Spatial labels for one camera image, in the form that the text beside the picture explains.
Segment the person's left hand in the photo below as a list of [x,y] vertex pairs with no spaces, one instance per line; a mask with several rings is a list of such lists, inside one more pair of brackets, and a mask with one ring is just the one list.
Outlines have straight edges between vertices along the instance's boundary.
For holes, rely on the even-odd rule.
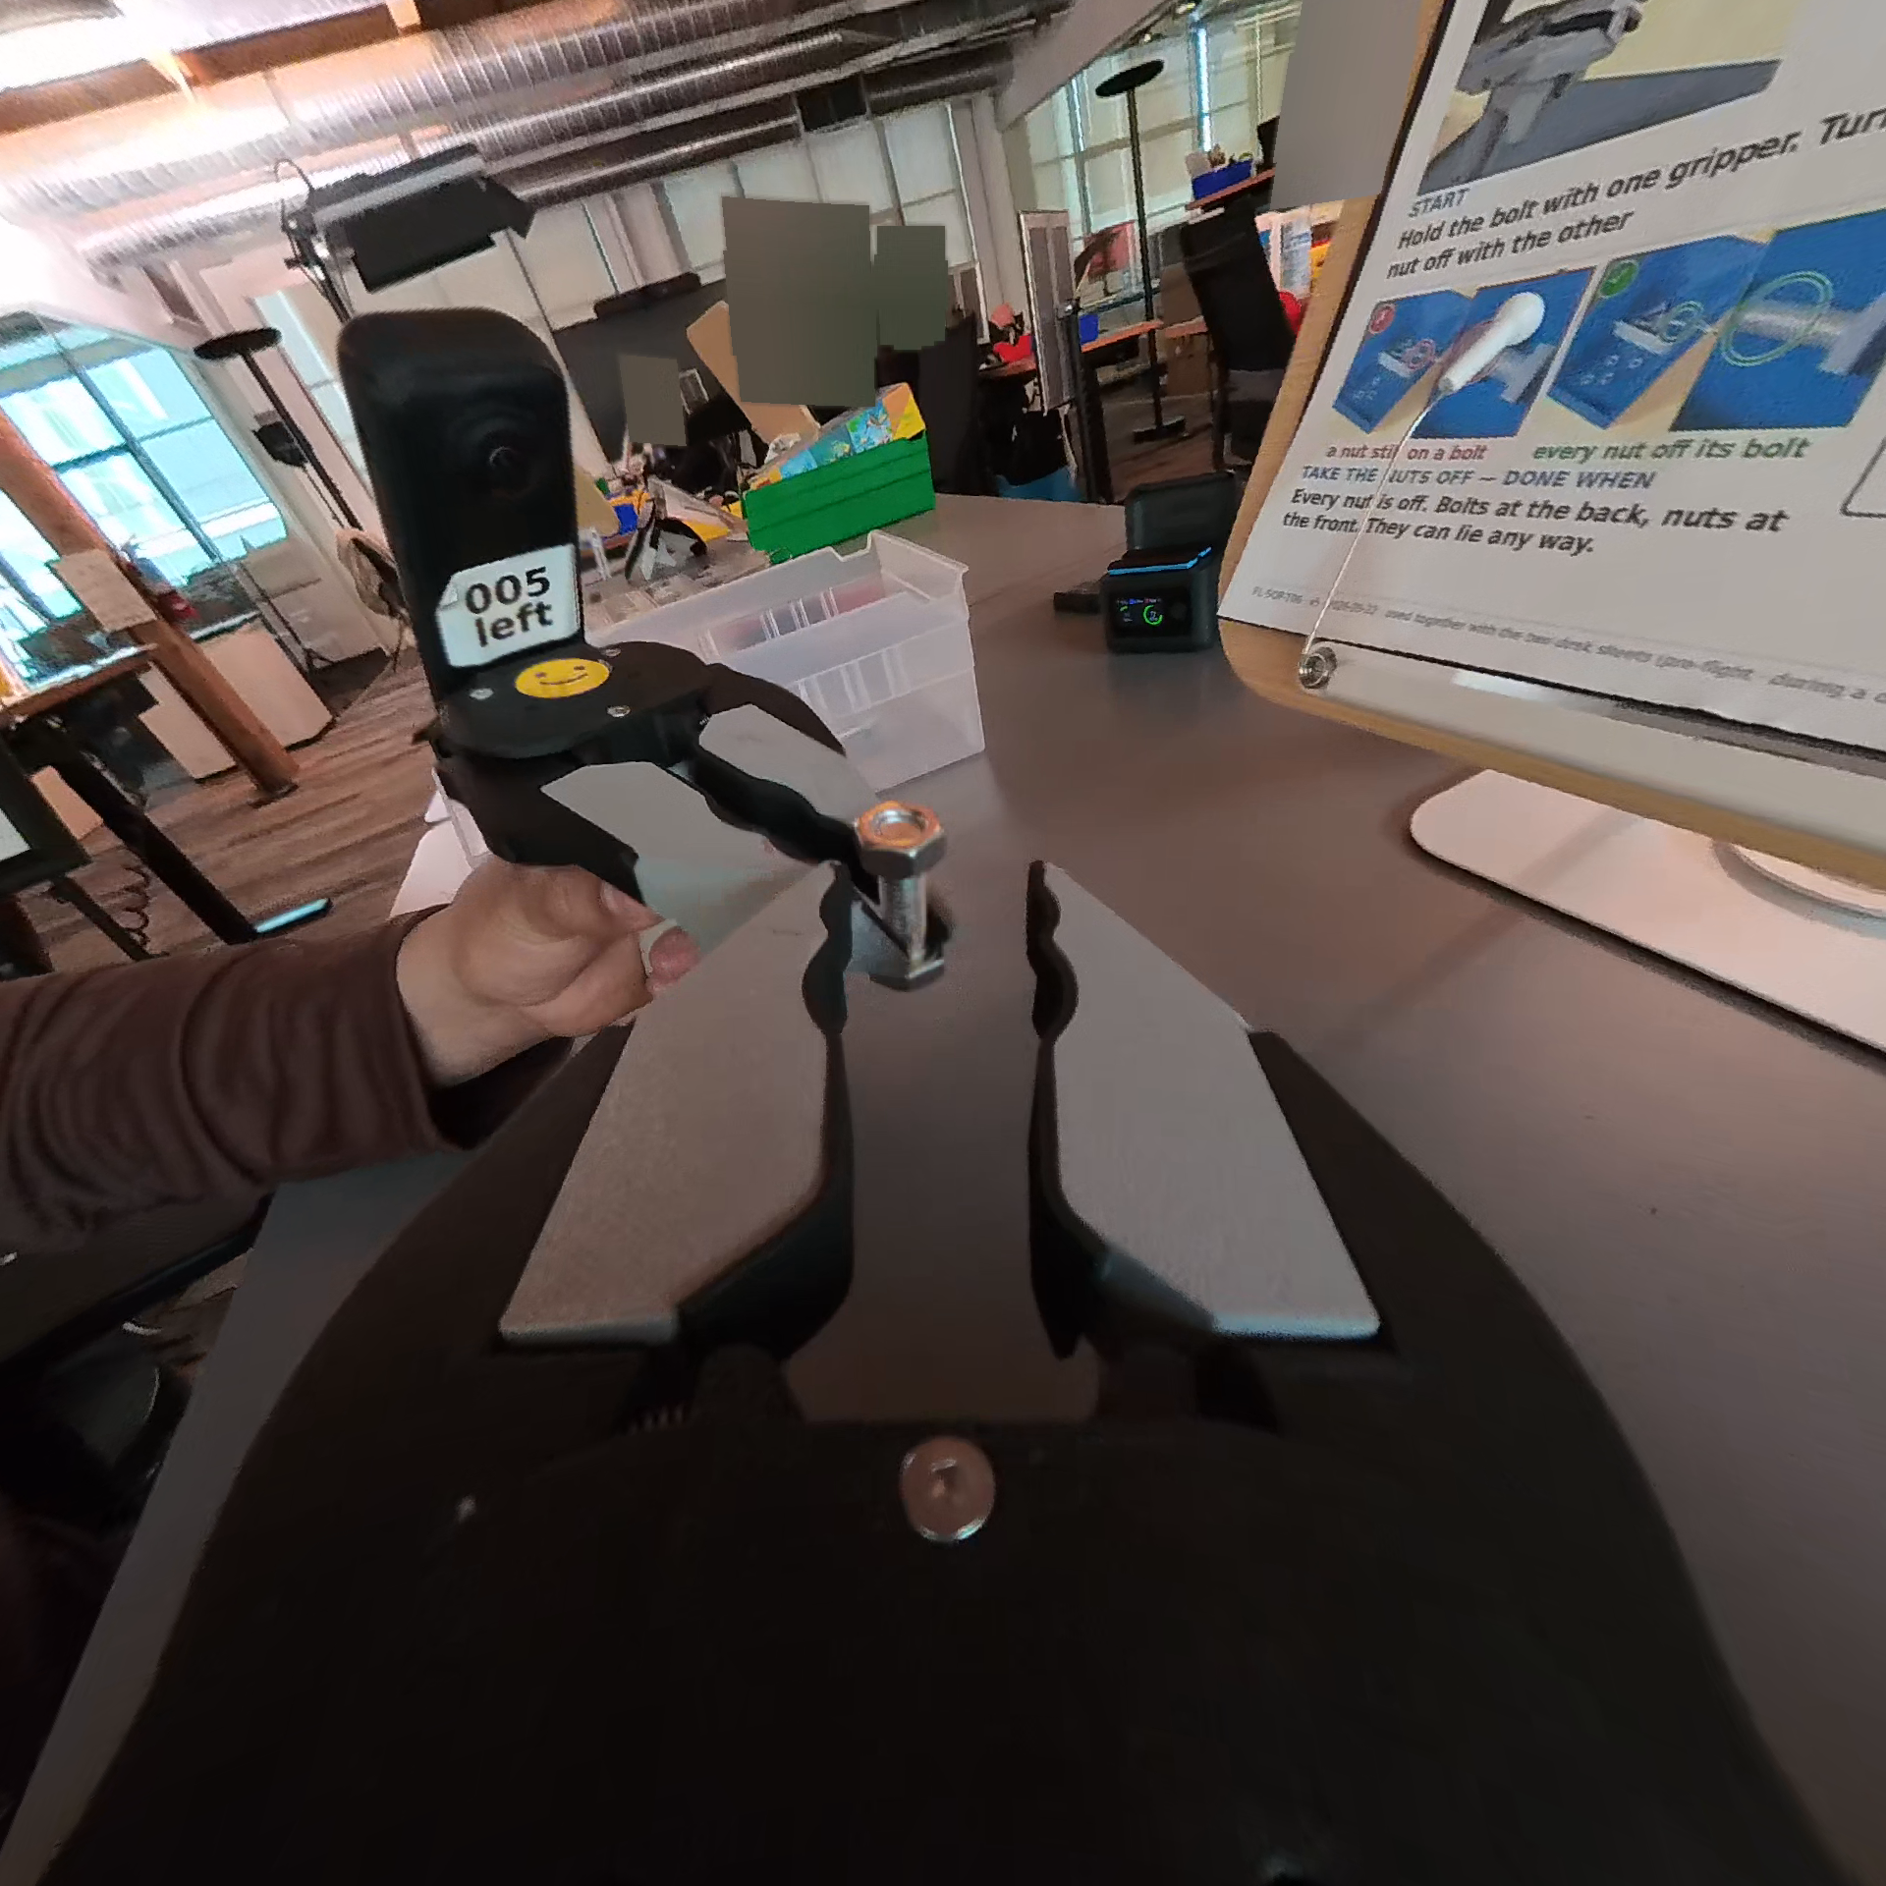
[[439,1089],[639,1013],[701,945],[579,867],[477,862],[397,948],[397,997]]

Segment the black floor lamp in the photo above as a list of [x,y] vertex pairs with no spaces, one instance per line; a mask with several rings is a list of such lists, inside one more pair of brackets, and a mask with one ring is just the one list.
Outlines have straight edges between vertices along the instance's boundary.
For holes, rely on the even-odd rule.
[[1167,446],[1188,433],[1180,416],[1167,416],[1167,369],[1162,369],[1162,325],[1159,325],[1159,285],[1152,285],[1152,247],[1151,247],[1151,217],[1145,217],[1145,168],[1140,168],[1140,90],[1167,74],[1162,56],[1136,56],[1098,80],[1098,99],[1125,102],[1125,148],[1127,148],[1127,178],[1131,178],[1131,226],[1136,226],[1136,271],[1140,271],[1140,329],[1145,329],[1145,365],[1140,387],[1151,397],[1151,421],[1131,428],[1136,446]]
[[276,329],[233,329],[233,333],[221,333],[221,334],[209,334],[203,343],[194,343],[194,360],[202,365],[230,365],[230,369],[245,371],[245,381],[262,397],[262,409],[249,421],[255,441],[262,446],[262,454],[272,466],[312,477],[319,486],[322,508],[332,512],[335,527],[364,532],[364,515],[355,512],[342,483],[335,477],[335,471],[319,454],[319,441],[302,425],[302,416],[296,409],[296,397],[266,369],[266,357],[272,357],[276,347],[283,347]]

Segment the clear plastic bin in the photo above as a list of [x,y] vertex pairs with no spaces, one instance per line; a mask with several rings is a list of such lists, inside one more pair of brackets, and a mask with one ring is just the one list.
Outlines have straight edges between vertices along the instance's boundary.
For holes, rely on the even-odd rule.
[[971,569],[897,532],[770,566],[710,550],[688,572],[583,588],[594,647],[661,643],[786,689],[853,769],[909,787],[986,748]]

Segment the steel bolt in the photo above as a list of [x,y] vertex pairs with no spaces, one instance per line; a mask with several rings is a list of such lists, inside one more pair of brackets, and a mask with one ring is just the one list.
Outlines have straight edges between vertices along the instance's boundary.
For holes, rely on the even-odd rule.
[[942,978],[953,925],[928,896],[928,875],[874,880],[851,893],[851,974],[910,993]]

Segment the green plastic bin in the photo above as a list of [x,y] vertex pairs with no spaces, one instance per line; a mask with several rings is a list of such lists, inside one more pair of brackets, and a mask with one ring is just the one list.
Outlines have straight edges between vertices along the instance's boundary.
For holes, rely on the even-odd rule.
[[897,436],[795,477],[749,483],[749,543],[771,566],[838,550],[937,508],[928,433]]

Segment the white flat sheet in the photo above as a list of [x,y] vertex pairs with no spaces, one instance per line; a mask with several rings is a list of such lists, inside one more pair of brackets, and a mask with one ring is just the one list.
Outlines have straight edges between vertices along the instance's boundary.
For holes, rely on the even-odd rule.
[[483,858],[485,843],[477,823],[440,789],[440,783],[434,783],[434,798],[421,814],[421,837],[390,904],[390,917],[411,917],[448,904]]

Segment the silver ventilation duct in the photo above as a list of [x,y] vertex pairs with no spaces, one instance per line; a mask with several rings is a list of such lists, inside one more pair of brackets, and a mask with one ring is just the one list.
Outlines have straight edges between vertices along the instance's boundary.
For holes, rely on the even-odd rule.
[[402,141],[473,144],[492,168],[551,158],[797,80],[1022,29],[1054,2],[537,2],[408,31],[190,102],[131,102],[2,135],[8,226],[72,226],[93,271],[270,220],[283,165],[342,173]]

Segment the printed instruction sheet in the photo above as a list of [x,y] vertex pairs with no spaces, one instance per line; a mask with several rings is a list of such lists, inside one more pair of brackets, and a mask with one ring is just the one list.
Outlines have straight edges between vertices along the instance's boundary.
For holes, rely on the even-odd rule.
[[1881,748],[1886,9],[1447,2],[1228,610]]

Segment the steel hex nut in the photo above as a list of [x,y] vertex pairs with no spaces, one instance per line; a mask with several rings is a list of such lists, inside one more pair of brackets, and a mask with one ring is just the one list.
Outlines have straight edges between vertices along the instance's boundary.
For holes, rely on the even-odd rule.
[[928,804],[885,798],[853,823],[858,867],[881,882],[923,880],[945,854],[945,827]]

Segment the wooden support post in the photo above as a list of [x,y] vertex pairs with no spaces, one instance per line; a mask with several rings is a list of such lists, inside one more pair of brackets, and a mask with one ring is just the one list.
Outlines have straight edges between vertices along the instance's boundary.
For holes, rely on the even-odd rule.
[[103,582],[133,598],[131,627],[153,652],[153,666],[166,675],[175,695],[190,716],[224,746],[224,751],[249,772],[262,801],[287,798],[299,789],[296,757],[272,739],[272,733],[249,713],[233,682],[213,666],[213,658],[175,627],[128,572],[103,527],[81,512],[81,504],[61,486],[61,477],[33,454],[24,433],[2,416],[0,421],[0,486],[16,512],[43,537],[57,551],[61,577],[81,577],[78,598],[103,598]]

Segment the instruction sheet on stand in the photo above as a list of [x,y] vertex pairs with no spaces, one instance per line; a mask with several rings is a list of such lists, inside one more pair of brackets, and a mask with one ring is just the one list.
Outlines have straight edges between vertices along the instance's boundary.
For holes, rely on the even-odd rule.
[[1427,858],[1881,1051],[1881,748],[1316,643],[1228,610],[1380,192],[1341,204],[1249,477],[1220,600],[1229,666],[1271,702],[1467,764],[1409,814]]

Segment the framed grey pin board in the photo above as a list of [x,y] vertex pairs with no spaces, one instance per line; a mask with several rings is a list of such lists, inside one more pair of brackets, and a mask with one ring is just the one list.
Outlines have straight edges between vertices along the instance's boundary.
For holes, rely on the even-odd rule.
[[1427,56],[1434,2],[1305,0],[1284,70],[1271,207],[1370,200]]

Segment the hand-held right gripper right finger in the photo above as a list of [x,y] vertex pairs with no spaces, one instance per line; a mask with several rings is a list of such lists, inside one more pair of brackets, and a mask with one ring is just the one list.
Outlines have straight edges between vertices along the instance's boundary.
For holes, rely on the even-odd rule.
[[1054,1355],[1383,1328],[1238,1009],[1054,862],[1026,875],[1030,1284]]

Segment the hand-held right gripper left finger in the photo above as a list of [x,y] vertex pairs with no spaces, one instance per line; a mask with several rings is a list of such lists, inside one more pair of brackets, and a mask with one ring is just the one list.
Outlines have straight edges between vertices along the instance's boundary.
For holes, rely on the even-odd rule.
[[632,1018],[500,1317],[508,1349],[786,1362],[838,1315],[851,904],[808,867]]

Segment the black charging case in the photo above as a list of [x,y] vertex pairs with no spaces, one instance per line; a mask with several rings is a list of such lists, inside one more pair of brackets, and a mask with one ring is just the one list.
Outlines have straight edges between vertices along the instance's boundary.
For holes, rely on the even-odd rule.
[[1167,656],[1220,643],[1220,569],[1234,515],[1234,471],[1127,489],[1125,551],[1098,584],[1110,652]]

